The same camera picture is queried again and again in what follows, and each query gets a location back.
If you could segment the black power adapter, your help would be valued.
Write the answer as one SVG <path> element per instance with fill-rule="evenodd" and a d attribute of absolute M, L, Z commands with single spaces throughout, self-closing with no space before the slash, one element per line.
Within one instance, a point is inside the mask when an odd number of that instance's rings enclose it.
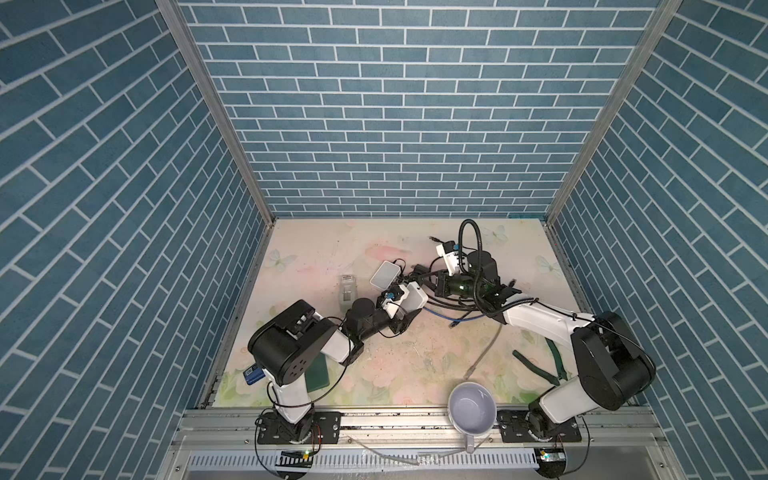
<path fill-rule="evenodd" d="M 413 267 L 412 272 L 409 274 L 409 279 L 415 282 L 422 282 L 427 280 L 431 276 L 431 270 L 429 267 L 416 264 Z"/>

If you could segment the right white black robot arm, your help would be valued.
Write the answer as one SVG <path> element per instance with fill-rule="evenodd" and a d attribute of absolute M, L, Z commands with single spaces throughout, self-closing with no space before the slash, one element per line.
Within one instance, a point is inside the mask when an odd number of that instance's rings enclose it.
<path fill-rule="evenodd" d="M 637 343 L 624 319 L 607 311 L 577 313 L 548 305 L 503 284 L 486 251 L 465 254 L 446 242 L 436 247 L 445 268 L 431 289 L 440 298 L 466 300 L 470 308 L 502 325 L 536 333 L 566 348 L 576 373 L 559 379 L 529 404 L 527 421 L 541 434 L 597 408 L 615 411 L 656 378 L 656 365 Z"/>

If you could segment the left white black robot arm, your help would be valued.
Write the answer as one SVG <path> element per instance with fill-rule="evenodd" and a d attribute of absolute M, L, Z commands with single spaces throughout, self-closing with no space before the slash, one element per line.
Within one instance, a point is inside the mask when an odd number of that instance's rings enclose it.
<path fill-rule="evenodd" d="M 384 330 L 402 334 L 425 304 L 417 295 L 400 302 L 358 299 L 343 319 L 334 320 L 298 300 L 277 314 L 248 342 L 248 351 L 269 381 L 268 397 L 277 414 L 290 425 L 310 414 L 313 401 L 305 372 L 317 357 L 348 366 L 362 353 L 365 340 Z"/>

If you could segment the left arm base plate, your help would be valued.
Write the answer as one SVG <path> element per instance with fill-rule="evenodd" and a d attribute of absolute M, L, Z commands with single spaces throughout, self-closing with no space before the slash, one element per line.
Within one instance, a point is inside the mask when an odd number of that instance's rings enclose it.
<path fill-rule="evenodd" d="M 290 423 L 279 413 L 265 410 L 256 420 L 257 441 L 265 445 L 309 444 L 312 439 L 323 444 L 337 444 L 341 413 L 310 410 L 297 423 Z"/>

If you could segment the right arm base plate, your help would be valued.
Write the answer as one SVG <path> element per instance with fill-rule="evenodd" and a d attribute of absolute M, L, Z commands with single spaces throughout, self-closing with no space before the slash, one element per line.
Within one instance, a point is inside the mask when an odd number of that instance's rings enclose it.
<path fill-rule="evenodd" d="M 504 443 L 578 443 L 582 435 L 575 418 L 554 423 L 543 413 L 530 410 L 501 409 L 497 424 Z"/>

